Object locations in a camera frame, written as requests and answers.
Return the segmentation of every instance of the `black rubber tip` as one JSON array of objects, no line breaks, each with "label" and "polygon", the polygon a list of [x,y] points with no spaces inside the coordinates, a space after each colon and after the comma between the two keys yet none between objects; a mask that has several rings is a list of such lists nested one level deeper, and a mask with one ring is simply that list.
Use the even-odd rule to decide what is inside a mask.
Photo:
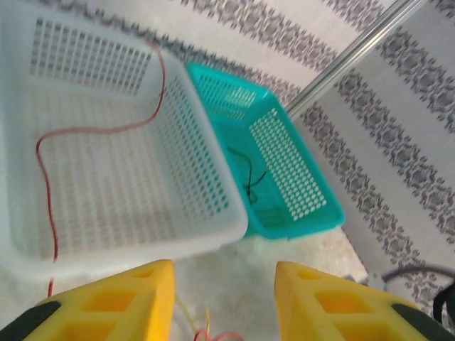
[{"label": "black rubber tip", "polygon": [[445,330],[440,323],[424,312],[398,303],[392,304],[392,308],[428,341],[455,341],[455,335]]},{"label": "black rubber tip", "polygon": [[46,302],[28,309],[17,319],[0,330],[0,341],[22,341],[29,336],[41,323],[61,306],[60,302]]}]

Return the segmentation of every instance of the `yellow wire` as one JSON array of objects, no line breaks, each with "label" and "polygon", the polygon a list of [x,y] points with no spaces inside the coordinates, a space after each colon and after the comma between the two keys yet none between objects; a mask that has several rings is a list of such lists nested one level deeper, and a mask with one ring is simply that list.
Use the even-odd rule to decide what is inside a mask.
[{"label": "yellow wire", "polygon": [[[180,307],[180,309],[183,311],[183,314],[185,315],[186,319],[190,323],[191,329],[193,332],[196,334],[198,332],[198,328],[196,328],[196,322],[194,319],[191,317],[190,312],[188,311],[186,305],[183,303],[183,301],[176,295],[176,303]],[[210,313],[208,312],[208,307],[205,307],[205,320],[207,321],[207,333],[205,334],[205,341],[207,341],[207,335],[210,333]]]},{"label": "yellow wire", "polygon": [[191,314],[188,311],[187,307],[183,304],[182,300],[178,296],[176,296],[176,303],[180,307],[180,309],[183,311],[183,314],[185,315],[186,319],[190,323],[191,329],[196,334],[198,332],[198,328],[196,328],[196,323],[194,322],[194,319],[191,317]]},{"label": "yellow wire", "polygon": [[205,334],[205,341],[207,341],[207,335],[210,335],[210,314],[208,313],[208,307],[205,307],[205,320],[207,321],[207,334]]}]

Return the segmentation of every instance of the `white floor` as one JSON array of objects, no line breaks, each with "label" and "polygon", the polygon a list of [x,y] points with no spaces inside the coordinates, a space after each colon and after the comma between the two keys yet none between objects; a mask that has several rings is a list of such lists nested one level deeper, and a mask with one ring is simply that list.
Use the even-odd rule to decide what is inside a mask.
[{"label": "white floor", "polygon": [[[278,261],[295,261],[330,274],[366,276],[341,229],[305,239],[271,242],[243,240],[218,252],[176,262],[177,294],[200,327],[210,309],[213,336],[235,331],[246,340],[279,340],[274,307],[274,269]],[[56,281],[55,293],[91,281]],[[0,328],[44,299],[47,283],[15,283],[0,273]],[[171,340],[192,340],[189,324],[175,307]]]}]

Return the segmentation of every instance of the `electrical wire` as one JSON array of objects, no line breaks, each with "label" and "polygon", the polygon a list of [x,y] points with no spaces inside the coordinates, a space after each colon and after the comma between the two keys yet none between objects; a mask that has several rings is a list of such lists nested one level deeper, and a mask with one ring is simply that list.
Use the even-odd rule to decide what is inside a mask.
[{"label": "electrical wire", "polygon": [[189,313],[188,308],[186,305],[183,303],[183,301],[176,296],[176,303],[179,306],[179,308],[183,311],[183,314],[185,315],[186,319],[190,323],[191,329],[195,333],[194,335],[194,341],[201,341],[200,337],[205,337],[205,341],[222,341],[222,340],[233,340],[233,341],[245,341],[243,337],[240,335],[234,333],[234,332],[224,332],[221,335],[218,335],[214,339],[210,338],[210,326],[211,326],[211,321],[210,321],[210,313],[208,311],[208,308],[205,307],[205,320],[207,322],[207,325],[205,329],[198,330],[196,328],[196,323],[194,319],[191,317],[191,314]]},{"label": "electrical wire", "polygon": [[196,334],[198,332],[198,328],[196,327],[196,323],[195,323],[194,319],[191,317],[191,314],[188,311],[186,305],[183,304],[183,301],[178,296],[176,296],[176,303],[179,306],[179,308],[182,310],[183,314],[185,315],[186,320],[188,320],[188,322],[190,323],[191,329]]},{"label": "electrical wire", "polygon": [[231,148],[231,147],[228,147],[227,149],[231,153],[245,159],[248,162],[248,164],[250,165],[250,170],[248,172],[248,184],[246,184],[246,185],[244,184],[243,188],[247,192],[247,196],[248,196],[248,200],[250,201],[250,204],[255,204],[257,202],[258,197],[257,197],[256,193],[253,192],[252,188],[254,186],[258,185],[262,181],[262,179],[264,179],[264,177],[267,174],[267,169],[264,170],[263,174],[255,182],[252,182],[253,164],[252,164],[250,158],[248,157],[248,155],[246,155],[234,148]]},{"label": "electrical wire", "polygon": [[[156,115],[159,113],[161,109],[161,105],[163,104],[164,100],[164,88],[166,86],[166,66],[164,64],[164,58],[163,55],[161,54],[161,51],[159,48],[154,45],[153,43],[150,43],[149,41],[146,42],[147,45],[149,45],[151,48],[153,48],[159,58],[159,63],[161,66],[161,73],[162,73],[162,83],[161,83],[161,92],[159,94],[159,101],[156,106],[156,109],[154,113],[146,120],[133,123],[133,124],[127,124],[124,126],[118,126],[114,128],[96,128],[96,127],[91,127],[91,126],[79,126],[79,127],[73,127],[73,128],[66,128],[66,129],[56,129],[47,132],[46,134],[42,135],[42,137],[39,138],[38,142],[36,143],[36,158],[38,159],[38,163],[41,169],[41,173],[43,174],[44,181],[45,181],[45,188],[46,188],[46,193],[47,193],[47,203],[48,203],[48,216],[49,216],[49,224],[50,224],[50,229],[52,231],[52,236],[53,236],[53,262],[55,263],[58,259],[58,234],[57,234],[57,229],[55,226],[55,219],[53,216],[53,206],[52,206],[52,190],[50,187],[50,179],[49,175],[46,169],[46,165],[43,162],[43,159],[41,157],[41,144],[46,140],[51,137],[56,137],[56,136],[62,136],[62,135],[67,135],[67,134],[101,134],[101,135],[110,135],[110,134],[118,134],[122,133],[125,131],[129,131],[132,129],[136,129],[142,126],[147,125],[151,121],[153,121],[156,117]],[[53,278],[49,281],[49,286],[48,286],[48,297],[52,296],[53,292],[53,285],[54,285],[54,280]]]},{"label": "electrical wire", "polygon": [[193,341],[200,341],[199,337],[205,336],[205,341],[222,341],[222,340],[232,340],[232,341],[245,341],[243,337],[234,333],[234,332],[224,332],[223,334],[218,335],[214,339],[210,338],[210,335],[207,333],[207,330],[199,330],[194,336]]},{"label": "electrical wire", "polygon": [[394,269],[383,274],[382,279],[385,283],[387,283],[397,277],[403,276],[405,274],[410,274],[412,272],[434,272],[436,274],[455,279],[454,270],[446,268],[445,266],[433,264],[405,266],[403,268]]}]

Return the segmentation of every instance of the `gray pattern stripe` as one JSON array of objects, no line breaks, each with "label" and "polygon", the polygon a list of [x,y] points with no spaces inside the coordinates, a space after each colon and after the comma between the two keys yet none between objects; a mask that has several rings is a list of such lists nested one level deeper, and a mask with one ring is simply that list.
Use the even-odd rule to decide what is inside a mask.
[{"label": "gray pattern stripe", "polygon": [[200,63],[223,70],[238,77],[246,78],[275,93],[284,104],[290,102],[301,91],[300,87],[273,75],[268,75],[243,64],[219,57],[215,53],[209,53],[207,50],[195,48],[194,45],[186,44],[183,41],[177,39],[171,40],[168,36],[158,36],[156,31],[151,31],[149,28],[141,29],[139,24],[128,23],[125,18],[116,15],[106,17],[104,11],[101,10],[92,12],[88,9],[87,4],[78,1],[66,3],[62,0],[38,0],[38,2],[49,6],[55,6],[61,11],[72,12],[75,15],[84,16],[86,19],[100,23],[103,26],[109,26],[140,38],[147,38],[162,48],[170,50],[182,61],[182,63]]},{"label": "gray pattern stripe", "polygon": [[384,11],[378,0],[321,0],[358,32],[364,31]]},{"label": "gray pattern stripe", "polygon": [[376,49],[435,119],[443,122],[450,134],[455,133],[455,78],[447,74],[446,68],[438,65],[427,50],[419,48],[419,43],[402,27]]},{"label": "gray pattern stripe", "polygon": [[452,19],[455,16],[455,0],[429,0],[434,3],[438,10],[447,19]]},{"label": "gray pattern stripe", "polygon": [[324,70],[337,56],[327,43],[256,0],[181,0],[194,11],[238,29],[244,36],[275,49],[315,71]]},{"label": "gray pattern stripe", "polygon": [[405,135],[404,128],[395,123],[396,118],[382,104],[376,93],[363,81],[362,76],[351,70],[336,84],[339,95],[349,104],[363,128],[370,133],[378,148],[389,157],[405,185],[419,197],[420,205],[431,219],[436,220],[439,231],[448,243],[455,243],[455,193],[444,186],[445,180],[437,177],[438,170],[427,162],[419,147]]},{"label": "gray pattern stripe", "polygon": [[[384,202],[384,197],[378,193],[370,177],[358,164],[357,158],[346,146],[322,108],[314,103],[300,118],[344,184],[347,194],[356,204],[369,230],[390,258],[390,263],[399,267],[423,264],[419,250],[405,234],[396,216]],[[404,278],[406,287],[412,291],[413,299],[428,313],[433,297],[441,290],[441,286],[436,283],[436,276],[418,273],[408,274]]]}]

